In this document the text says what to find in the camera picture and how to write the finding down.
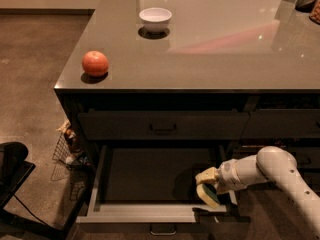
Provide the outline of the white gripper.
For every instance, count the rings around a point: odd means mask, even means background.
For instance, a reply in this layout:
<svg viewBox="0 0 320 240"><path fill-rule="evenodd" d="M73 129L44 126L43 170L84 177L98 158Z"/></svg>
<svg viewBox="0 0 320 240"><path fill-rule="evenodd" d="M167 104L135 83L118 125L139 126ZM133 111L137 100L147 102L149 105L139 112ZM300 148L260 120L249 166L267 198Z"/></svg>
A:
<svg viewBox="0 0 320 240"><path fill-rule="evenodd" d="M240 180L236 170L237 160L224 161L218 168L210 167L195 176L196 184L216 184L218 194L239 191L247 186Z"/></svg>

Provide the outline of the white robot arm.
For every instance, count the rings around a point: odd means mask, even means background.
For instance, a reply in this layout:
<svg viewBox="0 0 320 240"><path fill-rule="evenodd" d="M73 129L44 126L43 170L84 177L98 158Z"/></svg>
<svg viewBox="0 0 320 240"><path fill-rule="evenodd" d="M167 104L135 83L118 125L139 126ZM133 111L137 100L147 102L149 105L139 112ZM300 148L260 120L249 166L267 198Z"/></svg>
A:
<svg viewBox="0 0 320 240"><path fill-rule="evenodd" d="M266 146L256 155L224 161L195 176L198 197L212 209L218 196L248 186L273 182L294 202L316 239L320 238L320 197L307 185L297 169L294 156L275 146Z"/></svg>

